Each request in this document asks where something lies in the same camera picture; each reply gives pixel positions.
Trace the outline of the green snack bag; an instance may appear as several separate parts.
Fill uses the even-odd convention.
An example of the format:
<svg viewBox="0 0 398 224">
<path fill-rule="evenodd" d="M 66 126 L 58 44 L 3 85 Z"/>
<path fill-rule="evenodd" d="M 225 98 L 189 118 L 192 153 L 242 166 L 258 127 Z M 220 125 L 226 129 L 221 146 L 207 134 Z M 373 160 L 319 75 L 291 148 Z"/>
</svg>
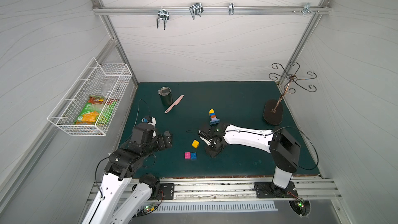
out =
<svg viewBox="0 0 398 224">
<path fill-rule="evenodd" d="M 109 123 L 118 100 L 103 96 L 90 95 L 87 103 L 78 115 L 75 125 L 106 125 Z"/>
</svg>

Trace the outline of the metal hook clip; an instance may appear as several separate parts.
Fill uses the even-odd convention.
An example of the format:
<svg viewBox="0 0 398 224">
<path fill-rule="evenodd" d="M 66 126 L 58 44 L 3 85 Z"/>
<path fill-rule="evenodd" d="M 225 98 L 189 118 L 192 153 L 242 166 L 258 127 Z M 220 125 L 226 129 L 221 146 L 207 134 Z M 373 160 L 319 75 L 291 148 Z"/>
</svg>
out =
<svg viewBox="0 0 398 224">
<path fill-rule="evenodd" d="M 316 14 L 320 14 L 320 11 L 319 10 L 313 10 L 312 8 L 311 8 L 311 4 L 310 3 L 307 3 L 307 4 L 305 4 L 304 6 L 303 6 L 303 9 L 301 9 L 301 10 L 299 10 L 299 11 L 295 11 L 295 10 L 293 10 L 292 11 L 294 14 L 300 14 L 300 15 L 302 15 L 302 16 L 304 16 L 304 15 L 316 15 Z"/>
<path fill-rule="evenodd" d="M 229 15 L 230 16 L 234 15 L 234 12 L 235 12 L 235 5 L 234 5 L 234 3 L 230 3 L 229 4 Z"/>
<path fill-rule="evenodd" d="M 170 19 L 170 13 L 167 10 L 162 9 L 162 10 L 158 11 L 157 29 L 159 29 L 160 24 L 163 23 L 163 29 L 165 30 L 169 19 Z"/>
<path fill-rule="evenodd" d="M 196 16 L 201 17 L 203 10 L 202 3 L 194 3 L 189 7 L 189 11 L 193 20 L 195 20 Z"/>
</svg>

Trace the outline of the dark green metal tumbler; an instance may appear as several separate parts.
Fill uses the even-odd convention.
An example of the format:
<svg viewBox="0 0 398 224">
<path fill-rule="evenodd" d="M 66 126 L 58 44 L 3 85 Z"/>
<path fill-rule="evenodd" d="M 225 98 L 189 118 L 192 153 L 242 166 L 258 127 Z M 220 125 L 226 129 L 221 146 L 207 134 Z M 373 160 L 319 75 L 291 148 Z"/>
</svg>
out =
<svg viewBox="0 0 398 224">
<path fill-rule="evenodd" d="M 169 87 L 160 88 L 158 90 L 158 95 L 160 96 L 162 104 L 166 107 L 171 106 L 174 102 L 172 97 L 172 91 Z"/>
</svg>

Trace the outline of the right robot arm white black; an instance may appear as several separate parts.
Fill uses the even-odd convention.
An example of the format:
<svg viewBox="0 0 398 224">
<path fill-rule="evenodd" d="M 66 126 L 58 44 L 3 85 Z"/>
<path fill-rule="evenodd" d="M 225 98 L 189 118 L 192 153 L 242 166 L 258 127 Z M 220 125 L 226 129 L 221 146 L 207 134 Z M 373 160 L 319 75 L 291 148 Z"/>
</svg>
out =
<svg viewBox="0 0 398 224">
<path fill-rule="evenodd" d="M 206 153 L 216 157 L 227 145 L 242 145 L 269 153 L 275 164 L 271 182 L 255 183 L 257 198 L 293 198 L 299 200 L 292 175 L 299 166 L 301 145 L 285 128 L 254 130 L 219 123 L 201 128 L 198 135 L 206 143 Z"/>
</svg>

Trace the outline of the black metal jewelry stand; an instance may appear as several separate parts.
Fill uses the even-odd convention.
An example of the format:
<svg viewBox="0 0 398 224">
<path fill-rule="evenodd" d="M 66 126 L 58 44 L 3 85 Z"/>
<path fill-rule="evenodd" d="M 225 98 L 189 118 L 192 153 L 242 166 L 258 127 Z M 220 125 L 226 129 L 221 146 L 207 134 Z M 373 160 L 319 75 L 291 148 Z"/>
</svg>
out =
<svg viewBox="0 0 398 224">
<path fill-rule="evenodd" d="M 271 125 L 277 126 L 281 124 L 283 120 L 283 112 L 284 107 L 282 105 L 282 100 L 285 98 L 287 94 L 295 94 L 296 89 L 293 87 L 293 84 L 304 89 L 307 92 L 314 93 L 317 91 L 315 85 L 309 84 L 307 87 L 303 87 L 299 84 L 299 81 L 302 80 L 313 80 L 317 78 L 317 74 L 313 71 L 307 72 L 306 78 L 299 78 L 296 74 L 300 70 L 300 65 L 297 62 L 290 62 L 288 65 L 289 68 L 293 67 L 296 68 L 294 73 L 287 72 L 287 69 L 284 68 L 280 63 L 273 63 L 272 69 L 278 71 L 282 70 L 282 74 L 278 74 L 276 72 L 272 72 L 268 75 L 269 79 L 274 82 L 283 82 L 286 80 L 286 83 L 283 85 L 282 93 L 277 100 L 268 100 L 265 104 L 264 111 L 263 111 L 263 118 L 264 120 Z"/>
</svg>

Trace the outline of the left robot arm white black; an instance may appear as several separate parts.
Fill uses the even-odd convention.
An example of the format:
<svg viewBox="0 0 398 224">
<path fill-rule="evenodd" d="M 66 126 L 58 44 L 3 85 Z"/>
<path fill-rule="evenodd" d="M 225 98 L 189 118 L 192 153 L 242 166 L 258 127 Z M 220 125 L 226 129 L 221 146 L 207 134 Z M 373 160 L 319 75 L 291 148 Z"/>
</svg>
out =
<svg viewBox="0 0 398 224">
<path fill-rule="evenodd" d="M 131 182 L 136 171 L 144 160 L 154 152 L 172 147 L 173 135 L 166 131 L 159 134 L 149 145 L 149 152 L 144 155 L 128 149 L 113 152 L 105 168 L 102 183 L 98 185 L 98 193 L 93 200 L 84 224 L 128 224 L 140 215 L 144 203 L 150 199 L 162 198 L 159 178 L 152 174 L 143 175 L 133 192 L 117 207 L 117 204 Z"/>
</svg>

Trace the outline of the pink plastic knife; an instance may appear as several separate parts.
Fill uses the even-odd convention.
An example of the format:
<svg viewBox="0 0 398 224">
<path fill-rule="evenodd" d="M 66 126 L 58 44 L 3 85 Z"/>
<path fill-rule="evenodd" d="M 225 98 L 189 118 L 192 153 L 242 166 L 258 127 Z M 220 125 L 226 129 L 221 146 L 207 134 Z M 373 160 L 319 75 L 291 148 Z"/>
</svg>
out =
<svg viewBox="0 0 398 224">
<path fill-rule="evenodd" d="M 167 110 L 166 110 L 164 113 L 165 113 L 165 114 L 169 113 L 169 112 L 173 109 L 174 106 L 177 106 L 177 105 L 181 102 L 181 100 L 183 99 L 183 97 L 184 97 L 184 95 L 181 95 L 174 103 L 172 103 L 172 104 L 167 108 Z"/>
</svg>

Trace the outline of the light blue lego base plate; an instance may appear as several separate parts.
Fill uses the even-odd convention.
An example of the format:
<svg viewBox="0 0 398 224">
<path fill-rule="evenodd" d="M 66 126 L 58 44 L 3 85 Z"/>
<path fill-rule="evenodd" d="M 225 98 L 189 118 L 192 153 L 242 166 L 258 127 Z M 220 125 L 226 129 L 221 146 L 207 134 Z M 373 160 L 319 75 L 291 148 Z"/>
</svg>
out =
<svg viewBox="0 0 398 224">
<path fill-rule="evenodd" d="M 210 125 L 215 125 L 215 124 L 218 124 L 220 122 L 220 120 L 219 119 L 216 119 L 216 120 L 211 120 L 210 122 L 209 122 L 209 124 Z"/>
</svg>

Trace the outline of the aluminium crossbar rail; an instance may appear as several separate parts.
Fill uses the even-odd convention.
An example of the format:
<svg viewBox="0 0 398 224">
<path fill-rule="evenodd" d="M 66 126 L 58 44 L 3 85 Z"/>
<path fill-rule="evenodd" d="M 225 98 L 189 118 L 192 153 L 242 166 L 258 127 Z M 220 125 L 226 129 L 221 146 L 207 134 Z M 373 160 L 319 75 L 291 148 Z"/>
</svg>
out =
<svg viewBox="0 0 398 224">
<path fill-rule="evenodd" d="M 319 10 L 321 15 L 327 15 L 332 11 L 331 7 L 311 6 L 313 10 Z M 158 11 L 165 9 L 171 16 L 190 15 L 189 6 L 170 7 L 101 7 L 93 9 L 98 16 L 156 16 Z M 202 16 L 229 16 L 227 6 L 203 6 Z M 234 15 L 295 15 L 292 11 L 299 11 L 303 6 L 236 6 Z"/>
</svg>

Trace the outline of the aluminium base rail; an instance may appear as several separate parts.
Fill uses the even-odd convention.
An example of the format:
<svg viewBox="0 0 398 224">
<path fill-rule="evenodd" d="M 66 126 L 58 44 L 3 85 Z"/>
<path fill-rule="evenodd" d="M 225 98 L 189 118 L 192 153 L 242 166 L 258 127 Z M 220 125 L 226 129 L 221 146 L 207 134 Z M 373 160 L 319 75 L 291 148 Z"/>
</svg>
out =
<svg viewBox="0 0 398 224">
<path fill-rule="evenodd" d="M 258 198 L 255 183 L 271 182 L 270 177 L 162 178 L 160 183 L 174 184 L 174 202 L 244 201 Z M 320 176 L 296 176 L 291 179 L 298 196 L 308 200 L 341 199 L 333 179 Z"/>
</svg>

